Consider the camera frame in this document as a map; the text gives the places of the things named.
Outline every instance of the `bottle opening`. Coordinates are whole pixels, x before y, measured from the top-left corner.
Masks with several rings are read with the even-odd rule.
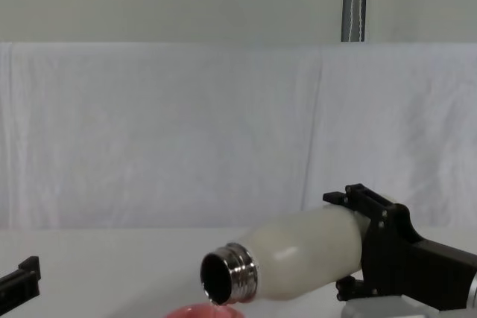
[[[219,256],[210,253],[200,267],[200,280],[209,299],[216,305],[226,303],[232,294],[232,278],[229,267]]]

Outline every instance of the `white bottle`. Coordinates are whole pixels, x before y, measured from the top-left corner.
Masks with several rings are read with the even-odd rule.
[[[200,279],[218,305],[292,299],[360,269],[369,220],[326,205],[267,222],[208,254]]]

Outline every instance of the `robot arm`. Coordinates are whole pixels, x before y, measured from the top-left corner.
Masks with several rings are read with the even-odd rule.
[[[371,310],[382,307],[388,311],[393,308],[396,312],[399,308],[406,311],[409,307],[400,296],[407,296],[443,311],[436,317],[466,317],[457,311],[466,309],[465,314],[472,312],[469,314],[477,317],[474,310],[477,308],[477,255],[423,238],[412,226],[406,206],[392,203],[361,184],[348,185],[345,191],[325,194],[323,200],[370,219],[362,241],[363,280],[348,276],[336,282],[338,300],[349,301],[347,311],[366,311],[368,306]],[[434,315],[349,313],[343,317]]]
[[[23,261],[15,272],[0,278],[0,316],[38,296],[40,279],[40,261],[36,256]]]

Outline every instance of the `table surface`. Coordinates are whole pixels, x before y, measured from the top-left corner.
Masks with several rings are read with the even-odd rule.
[[[424,237],[477,253],[471,230],[420,229]],[[8,318],[160,318],[204,302],[199,264],[244,229],[133,229],[0,232],[0,273],[40,257],[41,295]],[[338,318],[333,284],[288,302],[237,308],[247,317]]]

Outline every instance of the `white wall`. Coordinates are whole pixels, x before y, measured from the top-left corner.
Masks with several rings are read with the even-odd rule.
[[[476,42],[477,0],[368,0],[370,42]]]
[[[341,0],[0,0],[0,41],[338,42]]]

